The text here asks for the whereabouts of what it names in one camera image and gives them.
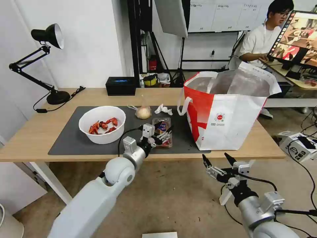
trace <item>shopping bag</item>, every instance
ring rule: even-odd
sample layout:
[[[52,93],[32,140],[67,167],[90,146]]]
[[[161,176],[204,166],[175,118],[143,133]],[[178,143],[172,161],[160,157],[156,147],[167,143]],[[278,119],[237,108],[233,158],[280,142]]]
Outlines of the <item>shopping bag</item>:
[[[242,62],[237,70],[200,72],[187,80],[177,111],[186,113],[199,150],[238,150],[267,97],[279,92],[271,73]]]

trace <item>concrete floor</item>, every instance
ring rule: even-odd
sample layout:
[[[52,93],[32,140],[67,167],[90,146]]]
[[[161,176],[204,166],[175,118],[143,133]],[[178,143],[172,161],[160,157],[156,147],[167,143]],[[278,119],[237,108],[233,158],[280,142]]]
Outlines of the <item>concrete floor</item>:
[[[300,131],[303,115],[290,108],[271,109],[273,120],[260,119],[274,135],[284,130]],[[228,167],[227,161],[212,163]],[[69,193],[74,196],[88,181],[104,169],[103,162],[51,163],[50,167]],[[307,161],[317,181],[316,161]],[[285,209],[312,209],[312,183],[308,174],[291,160],[257,161],[251,175],[271,180],[286,199]],[[249,182],[259,195],[271,191],[268,184]],[[208,177],[201,160],[144,163],[133,183],[119,196],[112,212],[104,220],[95,238],[141,238],[142,233],[177,231],[180,238],[247,237],[220,206],[218,197],[222,184]],[[51,225],[65,204],[48,188],[48,193],[15,214],[25,226],[24,238],[46,237]],[[233,199],[228,210],[239,221],[239,210]],[[317,226],[306,216],[285,215],[280,221],[317,236]],[[300,237],[307,237],[298,232]]]

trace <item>lamp shade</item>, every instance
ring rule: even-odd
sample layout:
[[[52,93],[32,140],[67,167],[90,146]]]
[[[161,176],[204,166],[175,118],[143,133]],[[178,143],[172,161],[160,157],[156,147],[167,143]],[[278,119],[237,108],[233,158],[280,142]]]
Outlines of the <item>lamp shade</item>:
[[[60,49],[64,48],[64,38],[57,23],[48,26],[46,30],[34,29],[31,31],[31,35],[34,40],[49,42]]]

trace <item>white tissue paper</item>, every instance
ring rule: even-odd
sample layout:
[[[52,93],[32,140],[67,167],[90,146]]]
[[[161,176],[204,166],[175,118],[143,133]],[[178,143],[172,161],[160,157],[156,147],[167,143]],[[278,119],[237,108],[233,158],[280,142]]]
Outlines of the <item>white tissue paper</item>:
[[[163,104],[161,104],[154,112],[155,114],[158,114],[160,112],[165,112],[170,116],[173,115],[172,109],[168,109],[167,107],[164,107]]]

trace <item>white t-shirt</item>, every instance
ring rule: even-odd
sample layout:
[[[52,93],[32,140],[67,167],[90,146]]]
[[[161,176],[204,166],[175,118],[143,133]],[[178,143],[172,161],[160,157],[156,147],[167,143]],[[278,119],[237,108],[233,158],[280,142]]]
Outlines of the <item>white t-shirt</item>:
[[[245,53],[268,53],[280,32],[281,28],[279,26],[275,27],[274,30],[268,30],[266,29],[265,24],[261,24],[254,30],[247,33],[243,40],[238,56],[240,57]],[[261,63],[259,60],[254,60],[249,63],[257,67],[263,66],[263,63]]]

